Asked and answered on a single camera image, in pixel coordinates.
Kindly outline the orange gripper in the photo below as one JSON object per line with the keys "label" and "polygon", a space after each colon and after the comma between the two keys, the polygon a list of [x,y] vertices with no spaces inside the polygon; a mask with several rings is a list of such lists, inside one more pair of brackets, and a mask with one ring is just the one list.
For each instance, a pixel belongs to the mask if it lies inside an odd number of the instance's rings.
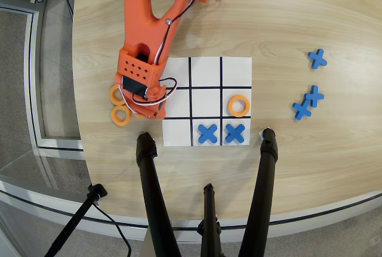
{"label": "orange gripper", "polygon": [[164,101],[155,105],[143,106],[135,103],[135,101],[138,103],[153,103],[160,100],[166,94],[164,86],[160,86],[158,82],[154,86],[147,86],[120,73],[115,75],[115,82],[121,86],[124,98],[128,106],[133,110],[135,117],[140,119],[165,119],[166,104]]}

